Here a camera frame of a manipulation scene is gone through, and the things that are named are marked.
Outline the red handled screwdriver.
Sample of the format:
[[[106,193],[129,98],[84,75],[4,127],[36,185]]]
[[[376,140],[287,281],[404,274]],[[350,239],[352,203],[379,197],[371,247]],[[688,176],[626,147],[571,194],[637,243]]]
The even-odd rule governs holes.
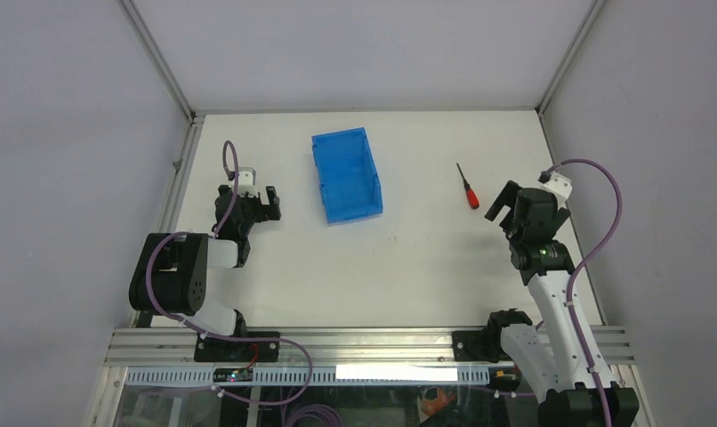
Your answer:
[[[474,190],[471,188],[470,183],[467,181],[463,174],[463,170],[461,169],[461,166],[459,164],[456,164],[456,168],[461,176],[462,183],[463,183],[463,189],[466,196],[467,203],[472,210],[479,209],[479,200],[474,192]]]

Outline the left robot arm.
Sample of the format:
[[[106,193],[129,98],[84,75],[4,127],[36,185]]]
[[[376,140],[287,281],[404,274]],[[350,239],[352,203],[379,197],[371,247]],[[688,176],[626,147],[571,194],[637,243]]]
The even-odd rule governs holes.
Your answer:
[[[207,272],[244,267],[253,226],[281,219],[276,188],[267,186],[265,193],[262,197],[255,188],[236,193],[221,185],[213,224],[220,230],[148,234],[129,285],[132,308],[176,320],[203,338],[216,337],[220,355],[228,361],[242,359],[249,349],[245,318],[207,295]]]

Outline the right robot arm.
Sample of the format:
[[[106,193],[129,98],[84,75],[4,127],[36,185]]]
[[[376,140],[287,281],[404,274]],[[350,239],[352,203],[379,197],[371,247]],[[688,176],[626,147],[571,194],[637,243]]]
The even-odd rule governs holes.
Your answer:
[[[549,343],[528,322],[509,322],[483,337],[487,355],[511,358],[538,401],[541,426],[631,426],[640,410],[636,391],[620,385],[591,333],[575,290],[577,267],[556,239],[569,217],[560,195],[547,187],[508,181],[487,210],[500,226],[511,262],[541,313]]]

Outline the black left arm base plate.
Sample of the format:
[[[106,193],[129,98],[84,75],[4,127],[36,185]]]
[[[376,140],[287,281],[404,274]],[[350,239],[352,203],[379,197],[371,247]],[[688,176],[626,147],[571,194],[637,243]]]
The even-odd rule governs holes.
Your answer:
[[[243,364],[256,359],[257,362],[278,361],[280,333],[277,331],[248,332],[248,338],[259,342],[231,342],[216,338],[197,337],[193,360],[197,363]]]

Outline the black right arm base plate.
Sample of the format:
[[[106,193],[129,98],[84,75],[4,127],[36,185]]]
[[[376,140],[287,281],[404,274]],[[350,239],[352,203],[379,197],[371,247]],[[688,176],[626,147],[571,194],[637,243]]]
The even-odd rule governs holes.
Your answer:
[[[500,335],[481,330],[457,330],[451,334],[456,362],[484,361],[498,363],[508,360],[500,343]]]

